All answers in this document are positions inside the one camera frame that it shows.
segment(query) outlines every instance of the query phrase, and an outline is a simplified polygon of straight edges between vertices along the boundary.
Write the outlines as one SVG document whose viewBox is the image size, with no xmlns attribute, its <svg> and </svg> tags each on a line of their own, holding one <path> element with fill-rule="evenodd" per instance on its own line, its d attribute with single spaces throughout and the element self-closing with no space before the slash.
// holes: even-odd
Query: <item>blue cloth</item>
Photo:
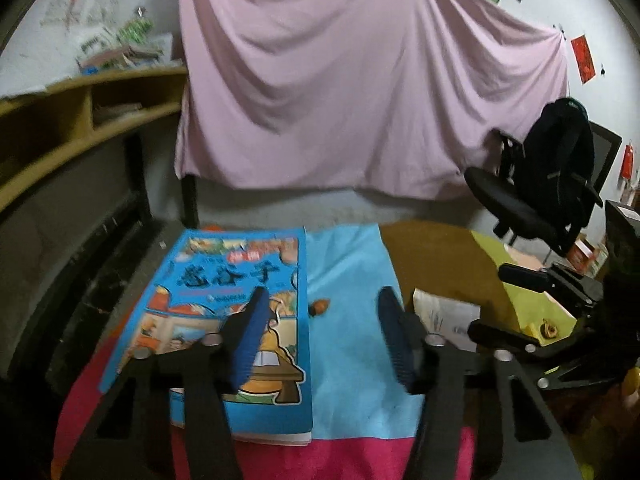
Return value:
<svg viewBox="0 0 640 480">
<path fill-rule="evenodd" d="M 331 301 L 309 320 L 313 438 L 415 436 L 423 396 L 396 381 L 378 322 L 380 288 L 400 297 L 378 226 L 308 233 L 306 250 L 309 303 Z"/>
</svg>

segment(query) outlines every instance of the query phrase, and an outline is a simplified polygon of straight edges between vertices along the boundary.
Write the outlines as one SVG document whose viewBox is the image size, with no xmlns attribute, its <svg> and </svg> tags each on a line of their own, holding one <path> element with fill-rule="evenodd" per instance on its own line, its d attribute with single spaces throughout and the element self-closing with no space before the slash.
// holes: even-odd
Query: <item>wall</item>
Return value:
<svg viewBox="0 0 640 480">
<path fill-rule="evenodd" d="M 95 23 L 96 16 L 121 23 L 133 9 L 144 5 L 155 19 L 158 32 L 177 32 L 177 0 L 79 0 L 78 24 L 66 30 L 60 16 L 66 0 L 38 0 L 18 27 L 0 56 L 2 88 L 44 82 L 74 70 L 73 45 L 81 27 Z M 587 34 L 600 73 L 606 76 L 580 83 L 574 55 L 567 43 L 572 95 L 587 107 L 591 119 L 638 145 L 640 111 L 640 58 L 625 26 L 608 0 L 502 0 L 500 5 L 529 22 L 551 26 L 561 23 L 571 39 Z M 46 18 L 54 16 L 55 20 Z M 162 121 L 148 129 L 145 149 L 150 200 L 154 213 L 176 218 L 180 212 L 179 186 L 172 170 L 175 121 Z M 622 151 L 602 192 L 603 198 L 618 199 L 617 173 Z M 398 200 L 373 192 L 338 191 L 231 191 L 211 182 L 199 182 L 200 219 L 237 227 L 276 227 L 305 224 L 317 228 L 342 222 L 389 222 L 420 217 L 469 226 L 490 234 L 495 219 L 472 198 L 453 202 Z M 604 215 L 596 211 L 588 232 L 599 240 Z M 519 240 L 517 247 L 544 256 L 541 242 Z"/>
</svg>

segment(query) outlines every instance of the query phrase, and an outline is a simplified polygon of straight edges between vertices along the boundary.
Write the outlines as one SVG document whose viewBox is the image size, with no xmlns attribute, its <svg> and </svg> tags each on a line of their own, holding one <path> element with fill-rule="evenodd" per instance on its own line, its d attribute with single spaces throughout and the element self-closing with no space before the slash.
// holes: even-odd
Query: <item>blue book cover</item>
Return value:
<svg viewBox="0 0 640 480">
<path fill-rule="evenodd" d="M 138 347 L 172 352 L 219 331 L 228 316 L 244 308 L 256 286 L 269 291 L 271 315 L 251 377 L 236 395 L 225 396 L 231 431 L 253 440 L 311 432 L 304 229 L 186 230 L 132 311 L 100 390 L 109 389 Z M 172 421 L 181 426 L 183 392 L 175 389 L 170 395 Z"/>
</svg>

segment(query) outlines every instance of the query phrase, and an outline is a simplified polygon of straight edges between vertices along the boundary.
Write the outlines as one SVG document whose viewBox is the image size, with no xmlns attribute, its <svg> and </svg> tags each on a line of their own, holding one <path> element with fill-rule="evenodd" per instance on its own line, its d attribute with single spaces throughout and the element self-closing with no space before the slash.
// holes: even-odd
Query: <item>black office chair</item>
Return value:
<svg viewBox="0 0 640 480">
<path fill-rule="evenodd" d="M 598 124 L 590 122 L 590 126 L 594 145 L 591 185 L 599 193 L 616 158 L 622 138 Z M 569 231 L 557 229 L 543 219 L 532 206 L 521 200 L 508 175 L 511 150 L 514 146 L 517 148 L 520 143 L 500 130 L 493 130 L 492 134 L 499 135 L 504 146 L 498 174 L 481 168 L 468 168 L 465 171 L 465 180 L 474 196 L 498 219 L 494 228 L 495 235 L 503 238 L 511 230 L 513 236 L 509 245 L 513 245 L 518 237 L 529 240 L 540 238 L 553 251 L 565 256 L 584 226 L 572 226 Z"/>
</svg>

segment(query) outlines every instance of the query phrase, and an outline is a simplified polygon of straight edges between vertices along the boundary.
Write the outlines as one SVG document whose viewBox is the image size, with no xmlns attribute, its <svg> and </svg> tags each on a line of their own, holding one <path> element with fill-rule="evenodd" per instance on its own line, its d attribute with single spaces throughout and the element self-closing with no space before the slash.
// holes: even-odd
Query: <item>hanging sheet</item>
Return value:
<svg viewBox="0 0 640 480">
<path fill-rule="evenodd" d="M 175 171 L 235 188 L 452 198 L 564 96 L 559 31 L 488 0 L 180 0 Z"/>
</svg>

